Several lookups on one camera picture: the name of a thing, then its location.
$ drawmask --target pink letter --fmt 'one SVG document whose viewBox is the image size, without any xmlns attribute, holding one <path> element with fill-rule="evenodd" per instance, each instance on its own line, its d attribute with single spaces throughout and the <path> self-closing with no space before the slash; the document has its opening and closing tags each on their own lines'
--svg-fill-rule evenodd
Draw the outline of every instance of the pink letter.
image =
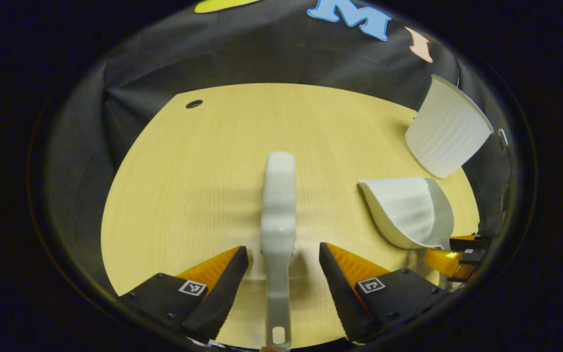
<svg viewBox="0 0 563 352">
<path fill-rule="evenodd" d="M 428 63 L 432 63 L 433 59 L 431 58 L 431 56 L 429 56 L 429 47 L 427 47 L 429 40 L 415 32 L 413 29 L 409 29 L 408 27 L 405 27 L 405 29 L 407 29 L 407 31 L 411 34 L 410 50 L 419 58 L 425 60 Z"/>
</svg>

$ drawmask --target light wood tabletop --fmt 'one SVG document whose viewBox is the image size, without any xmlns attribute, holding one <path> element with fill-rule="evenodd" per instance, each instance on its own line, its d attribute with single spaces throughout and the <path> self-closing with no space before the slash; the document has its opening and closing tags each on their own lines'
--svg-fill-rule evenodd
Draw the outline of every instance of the light wood tabletop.
<svg viewBox="0 0 563 352">
<path fill-rule="evenodd" d="M 194 100 L 198 107 L 186 109 Z M 319 265 L 330 242 L 388 270 L 407 266 L 433 283 L 424 249 L 395 247 L 375 226 L 358 180 L 432 177 L 405 145 L 416 112 L 364 94 L 257 83 L 175 96 L 148 124 L 114 178 L 101 250 L 121 295 L 157 272 L 179 274 L 245 245 L 250 266 L 217 337 L 264 343 L 266 292 L 260 208 L 269 153 L 295 155 L 297 247 L 290 267 L 293 348 L 344 336 Z M 438 180 L 455 214 L 452 236 L 476 232 L 479 215 L 462 169 Z"/>
</svg>

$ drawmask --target white dustpan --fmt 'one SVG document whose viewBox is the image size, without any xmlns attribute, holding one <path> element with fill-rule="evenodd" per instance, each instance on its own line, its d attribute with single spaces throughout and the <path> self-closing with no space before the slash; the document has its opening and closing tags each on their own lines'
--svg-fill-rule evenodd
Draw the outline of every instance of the white dustpan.
<svg viewBox="0 0 563 352">
<path fill-rule="evenodd" d="M 382 235 L 404 249 L 450 250 L 454 228 L 449 199 L 433 178 L 359 181 Z"/>
<path fill-rule="evenodd" d="M 405 143 L 418 162 L 439 178 L 461 167 L 494 131 L 481 109 L 457 87 L 432 75 Z"/>
</svg>

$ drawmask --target paper cup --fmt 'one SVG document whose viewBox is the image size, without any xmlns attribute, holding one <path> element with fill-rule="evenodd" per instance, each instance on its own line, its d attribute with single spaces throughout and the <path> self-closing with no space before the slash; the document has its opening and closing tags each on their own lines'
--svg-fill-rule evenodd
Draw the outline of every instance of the paper cup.
<svg viewBox="0 0 563 352">
<path fill-rule="evenodd" d="M 425 169 L 445 178 L 469 160 L 493 131 L 466 94 L 432 74 L 429 92 L 405 132 L 405 142 Z"/>
</svg>

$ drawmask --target black background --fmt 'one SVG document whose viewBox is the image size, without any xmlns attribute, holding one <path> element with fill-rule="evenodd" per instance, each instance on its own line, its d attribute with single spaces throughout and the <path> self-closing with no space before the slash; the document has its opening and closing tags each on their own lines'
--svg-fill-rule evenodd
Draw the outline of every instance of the black background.
<svg viewBox="0 0 563 352">
<path fill-rule="evenodd" d="M 487 60 L 521 103 L 536 141 L 536 215 L 490 289 L 407 350 L 563 350 L 563 1 L 393 0 Z M 179 8 L 178 1 L 0 1 L 0 351 L 171 350 L 101 314 L 41 248 L 25 195 L 25 157 L 43 103 L 88 62 Z"/>
</svg>

